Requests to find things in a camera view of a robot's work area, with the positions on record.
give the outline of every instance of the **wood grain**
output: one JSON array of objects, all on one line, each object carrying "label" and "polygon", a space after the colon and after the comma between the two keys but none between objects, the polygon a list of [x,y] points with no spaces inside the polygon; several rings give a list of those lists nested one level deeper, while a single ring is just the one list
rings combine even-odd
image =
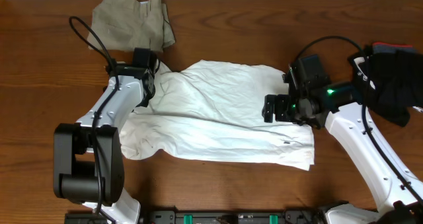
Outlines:
[{"label": "wood grain", "polygon": [[[329,34],[423,50],[423,0],[164,1],[176,44],[161,57],[175,71],[201,59],[286,71],[304,45]],[[0,223],[63,223],[67,210],[83,209],[53,194],[53,132],[90,109],[106,84],[105,62],[67,23],[70,15],[90,22],[100,2],[6,0],[0,7]],[[354,52],[337,41],[309,50],[321,55],[333,81],[351,78],[346,57]],[[422,114],[410,113],[405,128],[372,116],[400,158],[423,178]],[[368,187],[339,143],[319,130],[315,148],[316,165],[309,172],[185,161],[158,152],[143,161],[125,160],[125,187],[147,208],[266,210],[349,200],[374,209]]]}]

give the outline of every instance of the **gray towel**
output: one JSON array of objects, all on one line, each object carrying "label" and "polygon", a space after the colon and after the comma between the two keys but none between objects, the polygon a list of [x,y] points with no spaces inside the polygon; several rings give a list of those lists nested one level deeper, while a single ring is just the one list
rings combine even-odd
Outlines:
[{"label": "gray towel", "polygon": [[[175,43],[167,8],[161,0],[103,0],[93,10],[91,28],[108,50],[133,51],[149,48],[162,52]],[[90,33],[87,40],[100,45]]]}]

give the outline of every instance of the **green tape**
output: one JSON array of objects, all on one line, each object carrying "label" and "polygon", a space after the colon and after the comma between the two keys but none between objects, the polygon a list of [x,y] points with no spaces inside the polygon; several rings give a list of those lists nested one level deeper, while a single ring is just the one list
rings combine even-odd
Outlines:
[{"label": "green tape", "polygon": [[192,224],[192,215],[184,216],[184,224]]},{"label": "green tape", "polygon": [[269,220],[270,220],[270,224],[278,224],[278,216],[277,215],[270,215]]}]

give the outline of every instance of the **folded white fabric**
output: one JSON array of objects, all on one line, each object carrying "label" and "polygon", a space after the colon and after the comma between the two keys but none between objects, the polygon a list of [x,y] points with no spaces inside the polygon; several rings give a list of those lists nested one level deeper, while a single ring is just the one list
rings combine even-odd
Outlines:
[{"label": "folded white fabric", "polygon": [[277,163],[309,170],[314,164],[309,126],[263,122],[267,94],[286,94],[283,72],[265,66],[200,61],[180,73],[161,65],[156,93],[136,108],[122,131],[122,152],[148,158],[159,149],[203,161]]}]

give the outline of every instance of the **black cloth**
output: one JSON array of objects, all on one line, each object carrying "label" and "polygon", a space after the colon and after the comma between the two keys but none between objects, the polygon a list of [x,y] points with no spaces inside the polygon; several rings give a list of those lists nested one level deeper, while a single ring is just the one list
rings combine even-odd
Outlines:
[{"label": "black cloth", "polygon": [[[353,84],[365,94],[366,81],[354,68]],[[369,57],[369,72],[375,89],[369,88],[367,105],[380,116],[399,126],[406,126],[410,114],[406,107],[423,105],[423,55],[397,51],[395,54],[379,53]],[[364,63],[359,64],[367,74]]]}]

